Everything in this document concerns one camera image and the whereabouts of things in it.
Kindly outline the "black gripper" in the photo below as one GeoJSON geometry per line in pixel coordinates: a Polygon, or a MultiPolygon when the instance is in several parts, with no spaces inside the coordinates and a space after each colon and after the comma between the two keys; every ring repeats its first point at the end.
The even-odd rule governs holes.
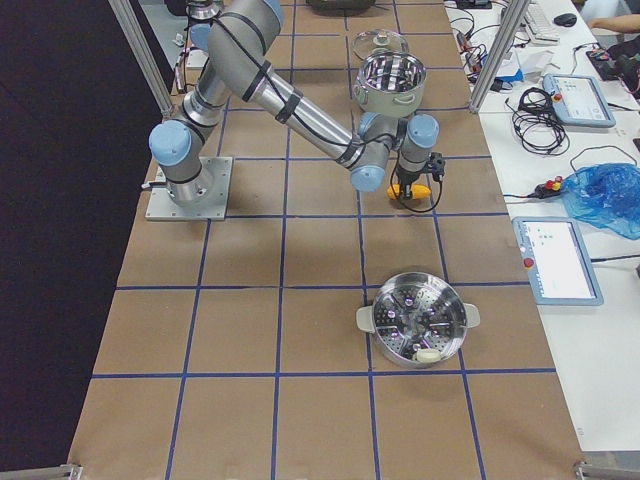
{"type": "Polygon", "coordinates": [[[396,184],[396,198],[399,202],[412,200],[412,184],[420,177],[419,172],[406,171],[403,168],[397,168],[395,171],[398,184],[396,184]]]}

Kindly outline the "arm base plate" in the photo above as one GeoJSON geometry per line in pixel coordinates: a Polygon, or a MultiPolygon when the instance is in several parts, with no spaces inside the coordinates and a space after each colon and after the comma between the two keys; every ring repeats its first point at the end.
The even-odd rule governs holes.
{"type": "Polygon", "coordinates": [[[199,176],[184,184],[168,181],[157,167],[145,217],[149,221],[224,221],[229,199],[233,157],[201,157],[199,176]]]}
{"type": "Polygon", "coordinates": [[[173,68],[174,86],[177,93],[184,94],[190,86],[186,78],[187,70],[189,68],[202,70],[208,62],[208,53],[189,40],[189,32],[177,34],[174,43],[180,48],[173,68]]]}

